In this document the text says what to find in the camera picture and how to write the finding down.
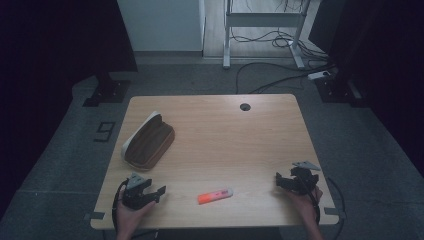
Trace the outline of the person's left hand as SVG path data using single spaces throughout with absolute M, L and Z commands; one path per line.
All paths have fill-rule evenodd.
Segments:
M 123 193 L 124 187 L 119 191 L 116 206 L 117 233 L 120 231 L 134 233 L 138 229 L 143 217 L 155 206 L 156 202 L 152 201 L 140 210 L 133 210 L 122 203 Z

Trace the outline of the white power strip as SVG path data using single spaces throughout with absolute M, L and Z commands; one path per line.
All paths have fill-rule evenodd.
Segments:
M 331 73 L 329 71 L 319 71 L 315 73 L 310 73 L 307 75 L 308 80 L 316 80 L 330 76 Z

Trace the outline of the black floor tape marker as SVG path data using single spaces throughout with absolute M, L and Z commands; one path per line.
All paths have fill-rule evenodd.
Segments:
M 96 130 L 95 138 L 93 139 L 94 142 L 101 142 L 106 143 L 110 140 L 113 130 L 115 127 L 115 122 L 101 122 L 98 125 L 98 128 Z

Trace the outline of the dark curtain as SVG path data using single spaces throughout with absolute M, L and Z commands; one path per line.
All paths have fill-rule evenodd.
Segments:
M 62 121 L 73 86 L 135 68 L 118 0 L 0 0 L 0 217 Z
M 424 177 L 424 0 L 320 0 L 309 40 Z

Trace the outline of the orange highlighter pen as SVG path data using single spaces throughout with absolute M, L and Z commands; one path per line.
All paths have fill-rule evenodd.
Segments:
M 200 194 L 197 197 L 199 205 L 211 203 L 217 200 L 226 199 L 233 196 L 233 190 L 231 188 L 221 189 L 214 192 Z

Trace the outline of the person's right hand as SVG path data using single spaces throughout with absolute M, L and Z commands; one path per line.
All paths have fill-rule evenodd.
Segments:
M 317 225 L 318 214 L 315 208 L 319 205 L 323 195 L 323 192 L 318 187 L 311 191 L 311 195 L 299 195 L 288 190 L 285 190 L 285 194 L 292 201 L 306 226 Z

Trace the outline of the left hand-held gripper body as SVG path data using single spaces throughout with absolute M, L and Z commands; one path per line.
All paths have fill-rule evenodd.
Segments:
M 147 194 L 144 194 L 144 179 L 137 173 L 132 173 L 126 184 L 124 194 L 122 197 L 123 204 L 133 210 L 140 210 L 148 204 Z

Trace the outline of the white desk frame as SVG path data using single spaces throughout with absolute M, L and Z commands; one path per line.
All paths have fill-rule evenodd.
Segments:
M 233 27 L 283 27 L 295 28 L 294 36 L 289 40 L 289 50 L 298 69 L 305 65 L 299 47 L 300 35 L 307 17 L 311 0 L 304 0 L 299 12 L 273 12 L 273 13 L 233 13 L 231 4 L 233 0 L 224 0 L 224 28 L 225 37 L 223 44 L 223 68 L 231 66 L 230 32 Z

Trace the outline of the black stand base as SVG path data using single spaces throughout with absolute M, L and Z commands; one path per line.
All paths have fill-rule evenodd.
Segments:
M 101 103 L 121 103 L 129 89 L 129 80 L 113 80 L 108 72 L 95 74 L 98 85 L 84 107 L 98 107 Z
M 353 80 L 338 80 L 336 77 L 324 77 L 315 81 L 318 93 L 324 103 L 346 103 L 354 108 L 368 106 L 365 96 Z

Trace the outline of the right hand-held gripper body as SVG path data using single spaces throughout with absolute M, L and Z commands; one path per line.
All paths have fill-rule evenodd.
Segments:
M 319 175 L 313 174 L 312 170 L 320 171 L 320 168 L 309 161 L 293 163 L 293 168 L 290 170 L 294 181 L 293 192 L 305 195 L 316 187 L 319 181 Z

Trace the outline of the brown pencil case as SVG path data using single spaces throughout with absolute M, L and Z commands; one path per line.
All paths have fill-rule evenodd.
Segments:
M 121 158 L 130 166 L 147 171 L 162 158 L 175 139 L 172 126 L 154 111 L 121 148 Z

